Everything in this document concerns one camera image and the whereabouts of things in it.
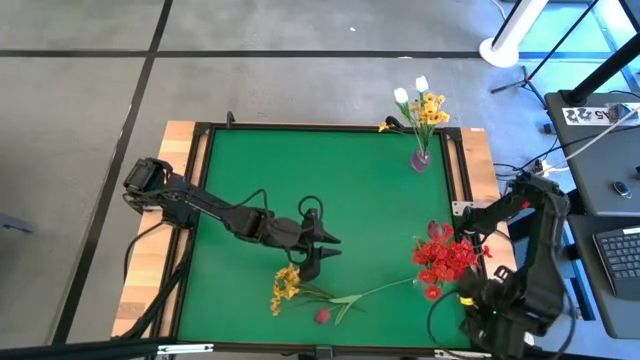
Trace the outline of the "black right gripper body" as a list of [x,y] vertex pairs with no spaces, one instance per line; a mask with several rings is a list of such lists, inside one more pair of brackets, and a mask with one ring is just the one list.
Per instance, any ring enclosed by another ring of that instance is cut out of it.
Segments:
[[507,322],[499,314],[503,285],[467,271],[459,280],[459,298],[465,319],[461,330],[478,346],[503,346],[508,342]]

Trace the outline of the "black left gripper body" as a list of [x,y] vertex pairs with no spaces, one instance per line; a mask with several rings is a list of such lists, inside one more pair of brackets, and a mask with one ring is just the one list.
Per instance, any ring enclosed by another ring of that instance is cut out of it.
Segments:
[[297,265],[299,277],[304,282],[316,279],[321,272],[319,249],[315,245],[316,230],[322,221],[316,215],[305,215],[302,224],[279,217],[267,223],[268,240],[285,251],[288,261]]

